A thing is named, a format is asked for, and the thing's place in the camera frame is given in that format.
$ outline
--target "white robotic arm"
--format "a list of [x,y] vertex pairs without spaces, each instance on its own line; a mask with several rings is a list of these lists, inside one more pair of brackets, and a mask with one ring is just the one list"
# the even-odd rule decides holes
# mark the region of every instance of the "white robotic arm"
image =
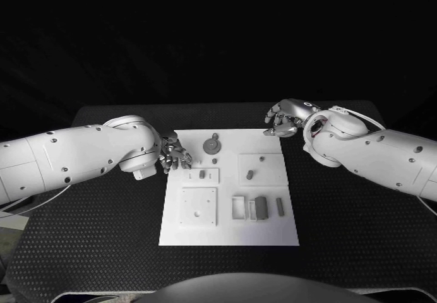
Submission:
[[0,205],[106,174],[115,165],[141,180],[164,172],[190,169],[192,157],[176,138],[160,137],[138,116],[104,125],[60,129],[0,145]]
[[437,142],[383,128],[369,133],[346,109],[321,110],[295,99],[271,108],[265,122],[274,115],[275,125],[265,135],[288,137],[303,127],[303,149],[319,163],[343,165],[382,186],[437,201]]

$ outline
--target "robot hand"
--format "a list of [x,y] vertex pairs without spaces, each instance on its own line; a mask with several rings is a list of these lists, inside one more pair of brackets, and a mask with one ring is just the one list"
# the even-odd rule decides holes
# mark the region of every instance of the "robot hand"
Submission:
[[158,155],[158,162],[167,174],[170,168],[177,169],[180,165],[183,169],[192,169],[192,156],[187,153],[186,149],[181,147],[177,135],[173,132],[170,136],[161,137],[161,153]]
[[282,99],[269,109],[265,115],[265,123],[269,123],[275,116],[272,128],[264,131],[265,136],[291,137],[297,133],[297,128],[320,108],[298,99]]

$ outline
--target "screw hole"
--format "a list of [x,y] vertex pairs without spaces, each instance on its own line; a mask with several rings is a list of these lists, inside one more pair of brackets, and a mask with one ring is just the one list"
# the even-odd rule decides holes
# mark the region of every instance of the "screw hole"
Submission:
[[421,146],[418,146],[418,147],[414,148],[414,152],[415,153],[419,153],[422,150],[424,150],[424,148]]

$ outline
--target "black background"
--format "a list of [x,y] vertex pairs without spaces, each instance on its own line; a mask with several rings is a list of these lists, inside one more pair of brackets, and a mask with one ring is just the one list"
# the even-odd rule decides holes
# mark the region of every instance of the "black background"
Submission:
[[167,6],[3,11],[0,140],[66,128],[85,105],[288,97],[370,100],[437,139],[434,2]]

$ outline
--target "black table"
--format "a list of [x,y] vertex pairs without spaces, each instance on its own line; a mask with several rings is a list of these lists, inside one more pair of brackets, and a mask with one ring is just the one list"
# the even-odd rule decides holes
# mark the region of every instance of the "black table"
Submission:
[[[340,105],[381,121],[368,101]],[[267,128],[272,103],[85,107],[73,126],[138,115],[163,129]],[[34,212],[7,277],[20,302],[65,292],[153,291],[228,272],[293,275],[344,288],[417,287],[437,294],[437,223],[418,200],[321,166],[301,133],[280,140],[300,247],[158,247],[167,176],[114,169]],[[44,193],[46,199],[53,193]]]

